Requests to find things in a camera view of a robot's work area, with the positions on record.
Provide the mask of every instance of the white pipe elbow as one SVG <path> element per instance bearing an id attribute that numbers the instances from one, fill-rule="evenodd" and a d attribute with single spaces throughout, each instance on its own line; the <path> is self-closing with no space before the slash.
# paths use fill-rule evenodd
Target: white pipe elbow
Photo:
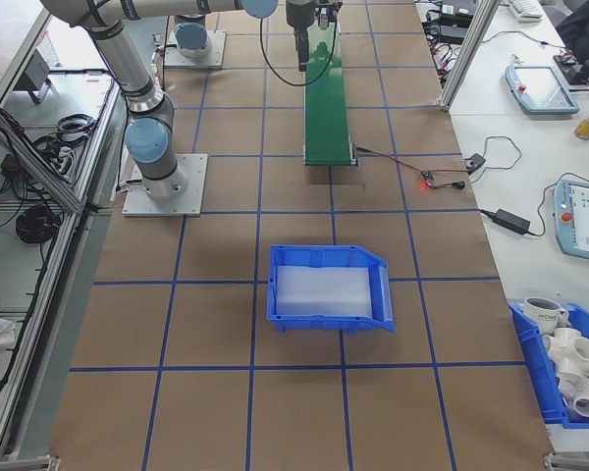
<path id="1" fill-rule="evenodd" d="M 589 373 L 589 339 L 570 328 L 558 328 L 554 336 L 543 336 L 548 357 L 555 362 L 557 377 L 575 383 Z"/>
<path id="2" fill-rule="evenodd" d="M 561 380 L 559 391 L 565 398 L 568 408 L 582 417 L 589 418 L 589 374 L 581 376 L 576 383 Z"/>

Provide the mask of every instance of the person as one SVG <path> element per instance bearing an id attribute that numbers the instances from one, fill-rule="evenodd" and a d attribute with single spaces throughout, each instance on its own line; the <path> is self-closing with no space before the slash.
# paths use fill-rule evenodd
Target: person
<path id="1" fill-rule="evenodd" d="M 557 32 L 579 64 L 589 59 L 589 0 L 565 18 L 557 26 Z"/>

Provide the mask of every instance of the cup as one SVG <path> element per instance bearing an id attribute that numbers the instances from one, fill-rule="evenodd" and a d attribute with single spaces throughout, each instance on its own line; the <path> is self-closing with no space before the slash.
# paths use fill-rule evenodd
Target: cup
<path id="1" fill-rule="evenodd" d="M 552 336 L 557 327 L 566 327 L 569 312 L 560 304 L 543 297 L 526 297 L 523 313 L 539 326 L 541 335 Z"/>

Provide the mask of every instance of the blue plastic bin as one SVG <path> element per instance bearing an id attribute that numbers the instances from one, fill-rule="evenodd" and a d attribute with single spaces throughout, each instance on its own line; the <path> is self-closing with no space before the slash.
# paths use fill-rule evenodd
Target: blue plastic bin
<path id="1" fill-rule="evenodd" d="M 589 429 L 589 418 L 568 410 L 562 401 L 555 365 L 548 358 L 536 323 L 523 314 L 523 303 L 511 303 L 512 320 L 530 373 L 534 392 L 546 424 L 561 424 L 567 429 Z M 589 312 L 577 304 L 565 304 L 569 322 L 589 339 Z"/>
<path id="2" fill-rule="evenodd" d="M 372 318 L 313 315 L 280 316 L 276 312 L 277 267 L 368 268 Z M 385 260 L 356 245 L 273 245 L 268 280 L 266 318 L 279 333 L 287 329 L 344 330 L 350 333 L 385 329 L 395 331 L 388 264 Z"/>

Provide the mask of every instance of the robotic arm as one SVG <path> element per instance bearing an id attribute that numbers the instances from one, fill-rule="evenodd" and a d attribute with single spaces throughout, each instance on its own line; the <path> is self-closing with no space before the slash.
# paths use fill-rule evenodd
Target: robotic arm
<path id="1" fill-rule="evenodd" d="M 125 31 L 123 20 L 173 15 L 206 15 L 245 10 L 263 20 L 277 9 L 278 0 L 41 0 L 55 17 L 82 26 L 107 64 L 127 99 L 131 124 L 125 143 L 142 173 L 152 199 L 171 198 L 187 189 L 187 175 L 172 150 L 174 106 L 153 81 Z M 309 60 L 307 28 L 335 20 L 342 2 L 287 0 L 287 22 L 294 29 L 299 69 Z"/>

